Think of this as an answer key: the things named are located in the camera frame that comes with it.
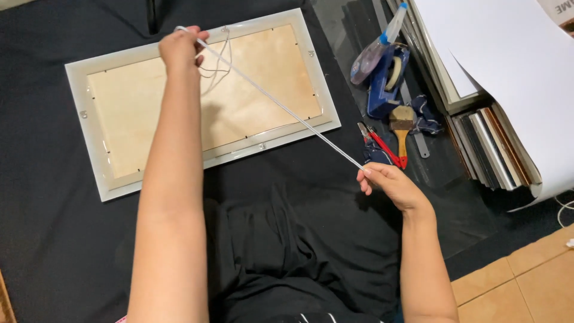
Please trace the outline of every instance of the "spray bottle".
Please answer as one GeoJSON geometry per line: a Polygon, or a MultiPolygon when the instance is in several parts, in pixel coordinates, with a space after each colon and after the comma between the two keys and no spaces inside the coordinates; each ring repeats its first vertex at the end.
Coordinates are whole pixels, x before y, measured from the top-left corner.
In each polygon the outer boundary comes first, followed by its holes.
{"type": "Polygon", "coordinates": [[[406,3],[401,3],[387,29],[357,57],[351,67],[351,82],[353,84],[360,84],[371,74],[383,56],[383,52],[397,39],[407,8],[406,3]]]}

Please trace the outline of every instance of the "person's left hand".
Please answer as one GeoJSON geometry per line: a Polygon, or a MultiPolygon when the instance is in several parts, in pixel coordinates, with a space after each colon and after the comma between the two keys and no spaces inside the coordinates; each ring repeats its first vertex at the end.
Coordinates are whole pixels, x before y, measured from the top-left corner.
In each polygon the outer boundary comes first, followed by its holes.
{"type": "Polygon", "coordinates": [[[203,62],[203,55],[195,59],[195,56],[203,49],[197,43],[197,39],[205,41],[210,34],[201,31],[198,26],[187,27],[187,30],[189,32],[176,30],[160,41],[160,55],[168,73],[188,71],[190,68],[197,71],[197,67],[203,62]]]}

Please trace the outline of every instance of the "hand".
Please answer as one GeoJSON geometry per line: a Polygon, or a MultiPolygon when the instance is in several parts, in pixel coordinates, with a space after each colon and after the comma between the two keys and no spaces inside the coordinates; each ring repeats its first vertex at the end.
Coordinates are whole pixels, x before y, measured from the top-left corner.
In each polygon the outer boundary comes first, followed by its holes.
{"type": "Polygon", "coordinates": [[[375,185],[382,188],[395,206],[403,212],[424,210],[432,205],[420,189],[396,166],[369,163],[359,170],[357,182],[361,191],[371,195],[375,185]]]}
{"type": "Polygon", "coordinates": [[[210,34],[206,31],[202,32],[198,26],[187,27],[187,30],[189,32],[177,30],[160,41],[160,55],[168,73],[188,71],[190,68],[197,71],[198,66],[203,62],[203,55],[195,59],[195,56],[203,49],[196,41],[198,38],[205,41],[210,34]]]}

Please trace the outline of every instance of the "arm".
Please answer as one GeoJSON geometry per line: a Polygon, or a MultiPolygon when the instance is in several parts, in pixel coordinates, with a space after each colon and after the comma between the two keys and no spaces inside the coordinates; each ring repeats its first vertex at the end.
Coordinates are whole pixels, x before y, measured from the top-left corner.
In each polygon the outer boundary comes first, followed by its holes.
{"type": "Polygon", "coordinates": [[[361,190],[370,195],[374,183],[402,211],[401,303],[405,322],[458,322],[431,203],[397,167],[369,163],[365,169],[357,175],[361,190]]]}
{"type": "Polygon", "coordinates": [[[160,42],[167,81],[139,198],[128,308],[129,320],[139,323],[209,321],[194,46],[208,34],[189,30],[160,42]]]}

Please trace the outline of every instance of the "tile floor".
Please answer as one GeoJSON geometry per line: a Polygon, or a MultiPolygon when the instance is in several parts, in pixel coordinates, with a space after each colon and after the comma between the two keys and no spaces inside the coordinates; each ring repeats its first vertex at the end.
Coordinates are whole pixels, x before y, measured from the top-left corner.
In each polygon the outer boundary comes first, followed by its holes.
{"type": "Polygon", "coordinates": [[[574,322],[574,225],[452,282],[461,323],[574,322]]]}

